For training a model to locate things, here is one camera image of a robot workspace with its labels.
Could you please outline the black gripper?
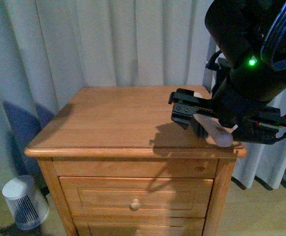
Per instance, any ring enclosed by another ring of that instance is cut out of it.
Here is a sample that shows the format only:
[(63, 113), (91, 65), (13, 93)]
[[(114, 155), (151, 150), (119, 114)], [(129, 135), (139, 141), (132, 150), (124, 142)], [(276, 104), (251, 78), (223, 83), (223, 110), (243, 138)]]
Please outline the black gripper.
[(235, 141), (273, 144), (280, 127), (286, 127), (286, 115), (269, 103), (286, 88), (286, 73), (275, 71), (261, 61), (249, 61), (233, 68), (211, 99), (196, 98), (190, 90), (172, 92), (171, 120), (187, 130), (190, 123), (195, 137), (208, 138), (208, 132), (193, 117), (201, 114), (218, 119), (232, 132)]

